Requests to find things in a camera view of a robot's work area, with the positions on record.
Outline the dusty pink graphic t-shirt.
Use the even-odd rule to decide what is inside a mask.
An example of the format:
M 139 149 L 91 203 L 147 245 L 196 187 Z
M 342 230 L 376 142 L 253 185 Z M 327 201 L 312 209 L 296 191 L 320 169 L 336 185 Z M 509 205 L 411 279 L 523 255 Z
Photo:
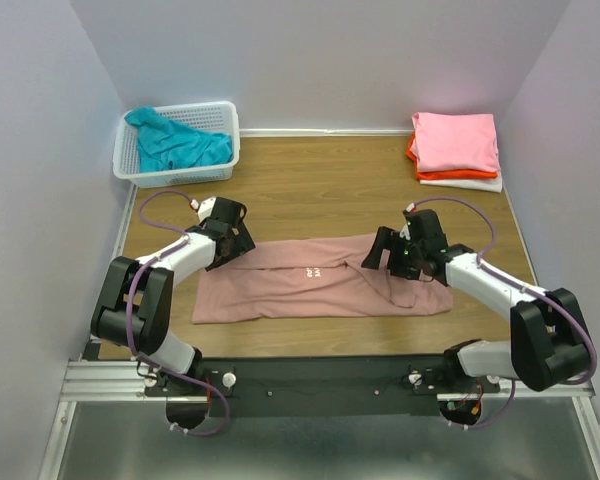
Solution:
M 200 276 L 192 321 L 429 316 L 452 309 L 451 292 L 426 277 L 366 269 L 371 234 L 262 242 Z

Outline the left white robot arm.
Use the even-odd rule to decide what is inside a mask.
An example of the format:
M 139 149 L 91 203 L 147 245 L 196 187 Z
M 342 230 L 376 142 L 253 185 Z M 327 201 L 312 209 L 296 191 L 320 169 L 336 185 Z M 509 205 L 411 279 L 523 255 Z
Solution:
M 168 384 L 181 395 L 200 387 L 203 356 L 170 330 L 175 287 L 255 248 L 244 204 L 223 197 L 187 201 L 198 216 L 196 225 L 155 225 L 177 233 L 175 242 L 149 255 L 118 256 L 110 262 L 90 325 L 98 339 L 127 347 L 141 360 L 168 370 Z

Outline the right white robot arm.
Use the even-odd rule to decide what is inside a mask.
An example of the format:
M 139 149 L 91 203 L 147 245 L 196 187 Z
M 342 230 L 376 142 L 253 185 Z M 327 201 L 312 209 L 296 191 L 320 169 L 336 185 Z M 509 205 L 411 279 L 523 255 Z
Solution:
M 447 389 L 460 392 L 492 376 L 541 392 L 590 377 L 597 356 L 573 293 L 528 285 L 469 247 L 449 244 L 430 209 L 405 211 L 404 217 L 400 231 L 378 229 L 363 267 L 377 270 L 385 263 L 392 276 L 426 277 L 470 295 L 509 323 L 506 341 L 470 340 L 446 350 L 439 371 Z

